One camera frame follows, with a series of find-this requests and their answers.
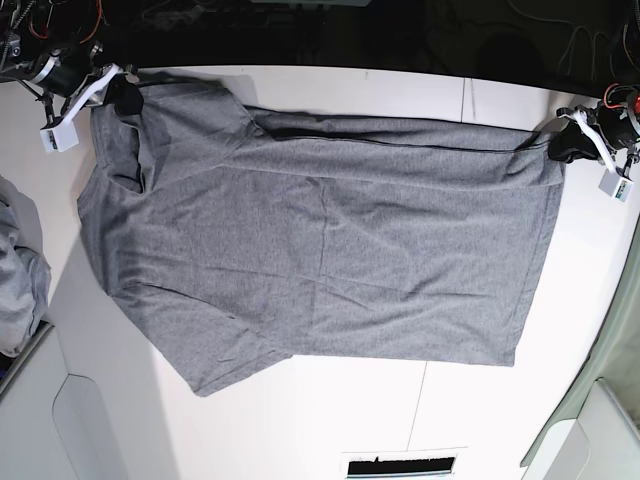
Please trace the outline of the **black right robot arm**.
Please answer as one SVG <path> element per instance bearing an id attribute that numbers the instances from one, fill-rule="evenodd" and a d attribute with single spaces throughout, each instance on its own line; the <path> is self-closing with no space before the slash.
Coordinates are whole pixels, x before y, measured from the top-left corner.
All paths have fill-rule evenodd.
<path id="1" fill-rule="evenodd" d="M 53 127 L 69 114 L 81 92 L 118 69 L 89 95 L 87 107 L 111 104 L 124 116 L 141 113 L 144 100 L 126 62 L 125 9 L 132 1 L 3 1 L 1 80 L 27 89 Z"/>

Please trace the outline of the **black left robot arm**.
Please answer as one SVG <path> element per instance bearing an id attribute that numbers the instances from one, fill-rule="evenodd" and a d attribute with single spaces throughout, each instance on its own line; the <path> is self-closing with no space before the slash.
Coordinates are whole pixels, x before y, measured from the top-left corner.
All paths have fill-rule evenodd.
<path id="1" fill-rule="evenodd" d="M 625 166 L 639 163 L 639 3 L 630 3 L 627 19 L 614 36 L 609 66 L 613 82 L 609 84 L 594 107 L 583 105 L 560 108 L 556 116 L 567 125 L 553 136 L 548 148 L 550 159 L 569 164 L 578 159 L 604 164 L 596 143 L 579 127 L 575 119 L 580 114 L 614 155 L 626 152 Z"/>

